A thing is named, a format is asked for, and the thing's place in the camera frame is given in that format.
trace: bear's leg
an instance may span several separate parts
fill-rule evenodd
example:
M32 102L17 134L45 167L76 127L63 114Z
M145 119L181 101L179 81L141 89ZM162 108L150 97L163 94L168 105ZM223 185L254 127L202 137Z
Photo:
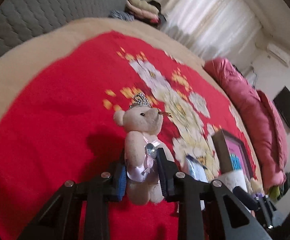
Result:
M164 199L161 193L160 182L158 182L158 184L148 185L148 191L149 191L149 198L151 202L157 204L157 203L160 203Z
M136 182L128 179L127 196L135 205L145 205L149 201L148 184L146 182Z

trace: bear's arm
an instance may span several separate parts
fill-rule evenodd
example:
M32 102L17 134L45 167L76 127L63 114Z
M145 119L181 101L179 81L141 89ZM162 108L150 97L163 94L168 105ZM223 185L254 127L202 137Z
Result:
M125 159L132 166L140 166L145 159L145 146L143 134L131 131L125 138Z

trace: black television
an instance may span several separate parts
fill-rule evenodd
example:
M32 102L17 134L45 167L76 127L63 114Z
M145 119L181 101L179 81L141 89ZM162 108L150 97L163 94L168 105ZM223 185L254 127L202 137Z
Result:
M290 128L290 91L284 87L274 99L274 104Z

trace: tiara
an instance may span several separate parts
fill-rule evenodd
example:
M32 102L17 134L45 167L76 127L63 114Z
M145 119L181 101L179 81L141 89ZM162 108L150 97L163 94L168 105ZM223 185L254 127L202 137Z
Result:
M129 108L133 108L133 107L137 107L137 106L150 106L149 101L147 100L147 98L145 97L145 95L143 93L139 93L137 95L134 96L134 103L132 103L132 105Z

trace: yellow flower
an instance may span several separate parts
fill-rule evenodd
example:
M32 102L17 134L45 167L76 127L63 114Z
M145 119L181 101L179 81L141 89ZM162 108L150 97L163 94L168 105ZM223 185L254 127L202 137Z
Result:
M122 108L121 108L119 105L114 105L114 106L113 106L113 109L114 109L114 111L119 111L119 110L121 110Z
M154 104L158 105L158 103L157 103L157 101L156 101L156 99L154 97L146 96L146 98L147 98L147 100L148 100L148 102L150 103L151 106L153 106Z
M189 90L192 89L192 87L189 85L189 83L187 81L187 78L185 76L182 76L181 75L181 72L180 72L180 69L179 68L177 69L177 71L176 70L173 71L173 74L171 76L171 79L173 81L175 81L176 83L184 86L185 87L185 90L187 92L189 92Z
M124 58L124 56L119 51L116 51L116 52L121 58Z
M126 98L133 98L134 97L134 93L132 92L132 90L127 87L127 88L123 88L120 90L120 92L126 97Z
M188 98L185 94L183 94L182 92L180 92L179 90L176 90L177 94L184 100L188 101Z
M103 105L105 106L105 108L107 109L107 110L109 110L109 109L111 109L112 108L112 103L111 102L109 102L107 99L104 99L103 100Z
M137 59L137 60L142 60L142 61L144 60L144 59L142 58L142 56L139 55L139 54L136 55L136 59Z
M141 55L143 56L143 59L144 59L144 61L146 61L146 60L147 60L147 58L146 58L146 56L145 56L144 52L142 52L142 51L141 51Z
M111 97L115 97L116 96L116 94L110 89L105 90L105 93L108 94Z
M137 95L139 93L143 93L139 88L135 88L135 87L132 87L132 91L133 91L134 95Z
M128 61L135 60L134 56L131 55L131 54L128 54L128 53L125 55L125 58L126 58Z

